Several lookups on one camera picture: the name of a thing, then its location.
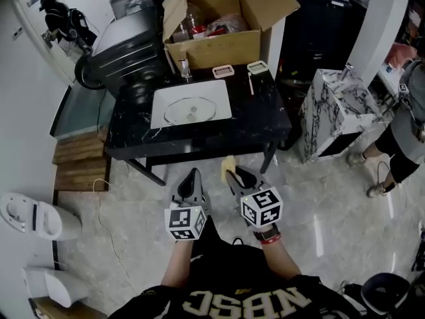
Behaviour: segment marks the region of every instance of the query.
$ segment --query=toilet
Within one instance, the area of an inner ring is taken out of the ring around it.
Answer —
[[[22,268],[22,277],[30,298],[49,296],[67,308],[74,302],[86,298],[89,293],[84,281],[62,270]]]
[[[51,241],[73,240],[82,232],[81,222],[75,215],[18,193],[1,196],[0,217],[22,233],[34,233]]]

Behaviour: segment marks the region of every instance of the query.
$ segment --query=box flap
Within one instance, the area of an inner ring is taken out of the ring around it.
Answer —
[[[171,37],[179,26],[179,23],[186,17],[187,2],[186,0],[164,0],[164,30],[163,41]]]
[[[296,0],[243,0],[242,11],[245,15],[251,14],[260,28],[265,31],[277,23],[280,19],[287,17],[299,9]]]

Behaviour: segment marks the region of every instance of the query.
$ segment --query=cable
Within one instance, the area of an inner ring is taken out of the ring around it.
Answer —
[[[382,163],[384,163],[384,164],[386,165],[386,167],[387,167],[387,169],[388,169],[388,172],[390,172],[390,171],[391,171],[391,169],[390,169],[390,167],[388,166],[388,164],[386,164],[384,161],[380,161],[380,162],[379,162],[379,164],[378,164],[378,168],[377,168],[378,184],[380,183],[380,181],[379,181],[379,166],[380,166]]]
[[[94,26],[91,22],[90,22],[90,20],[88,20],[88,18],[87,18],[87,16],[83,13],[83,12],[81,12],[81,14],[83,14],[83,16],[84,16],[84,18],[86,18],[86,20],[87,20],[87,23],[89,23],[89,24],[91,24],[96,30],[97,30],[97,32],[99,33],[99,35],[100,35],[100,31],[98,30],[98,28],[96,27],[96,26]]]
[[[99,102],[99,110],[98,110],[98,119],[96,120],[96,129],[97,129],[97,131],[98,131],[98,134],[99,134],[99,119],[100,119],[100,107],[102,106],[102,103],[103,103],[103,101],[104,101],[104,99],[105,99],[105,97],[106,97],[106,89],[105,89],[105,92],[104,92],[104,95],[103,95],[103,97],[102,97],[102,99],[100,100],[100,102]]]
[[[127,166],[127,176],[126,176],[126,180],[119,186],[119,187],[116,187],[115,185],[112,185],[111,183],[109,183],[109,182],[107,182],[107,181],[105,181],[104,179],[101,179],[101,178],[98,178],[98,179],[96,179],[94,182],[93,182],[93,192],[95,193],[96,191],[94,190],[94,186],[95,186],[95,184],[96,184],[96,182],[97,181],[103,181],[104,183],[106,183],[106,184],[108,184],[110,187],[113,187],[113,188],[117,188],[117,189],[121,189],[126,183],[127,183],[127,181],[128,181],[128,175],[129,175],[129,167],[128,167],[128,164],[126,164],[126,166]],[[105,226],[104,226],[104,224],[102,223],[102,221],[100,220],[100,210],[101,210],[101,208],[102,208],[102,204],[100,203],[100,194],[98,193],[98,201],[99,201],[99,207],[98,207],[98,221],[99,221],[99,223],[100,223],[100,225],[106,230],[106,232],[109,234],[109,238],[110,238],[110,240],[111,240],[111,244],[112,244],[112,250],[114,251],[114,254],[115,254],[115,256],[116,256],[116,258],[117,258],[117,260],[118,260],[118,262],[119,262],[119,264],[120,264],[120,266],[121,266],[121,268],[122,268],[122,270],[125,272],[125,274],[126,274],[126,276],[127,276],[127,279],[128,279],[128,285],[130,286],[130,288],[133,290],[133,292],[134,292],[134,294],[137,296],[138,294],[137,294],[137,292],[135,291],[135,289],[134,289],[134,287],[131,285],[131,281],[130,281],[130,276],[129,276],[129,274],[128,274],[128,272],[127,272],[127,270],[126,270],[126,268],[124,267],[124,265],[122,264],[122,262],[121,262],[121,260],[125,260],[126,258],[127,258],[127,254],[126,254],[126,252],[124,251],[124,254],[126,255],[124,258],[122,258],[122,257],[120,257],[120,255],[117,253],[117,251],[115,250],[115,245],[114,245],[114,239],[112,238],[112,234],[111,234],[111,232],[108,230],[108,228],[106,228]]]

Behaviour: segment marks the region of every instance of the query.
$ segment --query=black chair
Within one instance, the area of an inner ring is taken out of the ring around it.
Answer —
[[[367,309],[367,318],[387,318],[401,309],[410,290],[410,284],[402,277],[391,273],[377,274],[361,286],[347,284],[343,294]]]

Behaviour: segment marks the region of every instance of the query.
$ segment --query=white marble cabinet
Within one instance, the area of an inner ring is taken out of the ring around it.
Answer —
[[[317,70],[301,106],[298,145],[304,162],[343,155],[381,117],[363,81],[351,72],[342,81],[340,74]]]

